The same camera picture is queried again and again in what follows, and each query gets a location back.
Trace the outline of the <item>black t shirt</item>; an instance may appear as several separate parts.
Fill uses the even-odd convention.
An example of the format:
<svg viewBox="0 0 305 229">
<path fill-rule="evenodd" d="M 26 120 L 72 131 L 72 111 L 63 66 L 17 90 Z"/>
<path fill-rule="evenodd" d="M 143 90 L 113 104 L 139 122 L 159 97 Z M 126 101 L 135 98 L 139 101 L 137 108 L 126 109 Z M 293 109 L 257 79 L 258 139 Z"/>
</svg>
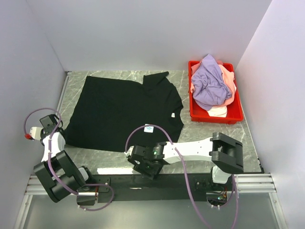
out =
<svg viewBox="0 0 305 229">
<path fill-rule="evenodd" d="M 168 72 L 146 75 L 142 83 L 89 76 L 64 131 L 70 146 L 123 152 L 153 146 L 183 128 L 182 100 Z"/>
</svg>

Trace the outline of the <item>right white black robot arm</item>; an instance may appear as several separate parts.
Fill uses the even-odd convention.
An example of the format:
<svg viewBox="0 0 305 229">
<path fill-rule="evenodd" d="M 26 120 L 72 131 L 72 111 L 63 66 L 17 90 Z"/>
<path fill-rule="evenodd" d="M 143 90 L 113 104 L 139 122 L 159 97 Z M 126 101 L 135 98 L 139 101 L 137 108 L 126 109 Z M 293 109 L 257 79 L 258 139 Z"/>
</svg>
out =
<svg viewBox="0 0 305 229">
<path fill-rule="evenodd" d="M 128 146 L 124 154 L 133 170 L 150 179 L 156 179 L 164 165 L 179 161 L 212 162 L 209 185 L 214 190 L 222 189 L 231 175 L 244 172 L 243 144 L 219 132 L 199 141 Z"/>
</svg>

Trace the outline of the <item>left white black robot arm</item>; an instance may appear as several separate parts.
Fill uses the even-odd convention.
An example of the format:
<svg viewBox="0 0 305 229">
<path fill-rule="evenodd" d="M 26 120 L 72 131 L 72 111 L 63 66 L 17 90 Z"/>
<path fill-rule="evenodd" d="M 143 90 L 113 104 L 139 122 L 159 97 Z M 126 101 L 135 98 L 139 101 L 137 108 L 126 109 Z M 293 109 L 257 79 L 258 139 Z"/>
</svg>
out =
<svg viewBox="0 0 305 229">
<path fill-rule="evenodd" d="M 32 128 L 39 130 L 40 143 L 44 146 L 42 160 L 33 168 L 34 174 L 55 203 L 70 195 L 71 192 L 55 178 L 49 168 L 48 159 L 51 160 L 54 173 L 72 191 L 89 192 L 95 187 L 95 179 L 89 169 L 85 166 L 77 167 L 64 150 L 66 141 L 63 135 L 63 123 L 57 127 L 51 141 L 49 140 L 58 121 L 57 115 L 50 114 L 40 119 L 42 128 Z"/>
</svg>

